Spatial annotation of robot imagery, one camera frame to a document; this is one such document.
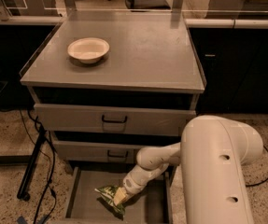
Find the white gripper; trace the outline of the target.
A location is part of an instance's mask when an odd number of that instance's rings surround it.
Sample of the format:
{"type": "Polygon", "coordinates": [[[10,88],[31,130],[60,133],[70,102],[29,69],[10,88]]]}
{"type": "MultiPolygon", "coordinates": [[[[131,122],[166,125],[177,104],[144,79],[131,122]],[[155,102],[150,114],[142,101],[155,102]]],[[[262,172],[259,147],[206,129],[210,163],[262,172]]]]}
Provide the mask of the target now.
{"type": "Polygon", "coordinates": [[[113,198],[113,203],[115,205],[125,203],[133,196],[140,193],[145,188],[145,186],[146,184],[137,184],[131,177],[125,176],[122,181],[122,187],[117,188],[117,191],[113,198]]]}

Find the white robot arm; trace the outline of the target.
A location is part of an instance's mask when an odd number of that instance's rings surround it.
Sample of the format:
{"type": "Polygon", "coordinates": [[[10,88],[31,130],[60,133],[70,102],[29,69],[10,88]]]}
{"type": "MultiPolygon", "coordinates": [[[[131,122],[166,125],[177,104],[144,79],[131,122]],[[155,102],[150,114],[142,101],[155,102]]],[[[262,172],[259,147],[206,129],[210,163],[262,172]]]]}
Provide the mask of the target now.
{"type": "Polygon", "coordinates": [[[113,204],[124,203],[179,164],[187,224],[254,224],[241,166],[261,156],[263,142],[251,126],[216,116],[200,116],[185,127],[181,141],[144,147],[136,166],[117,190],[113,204]]]}

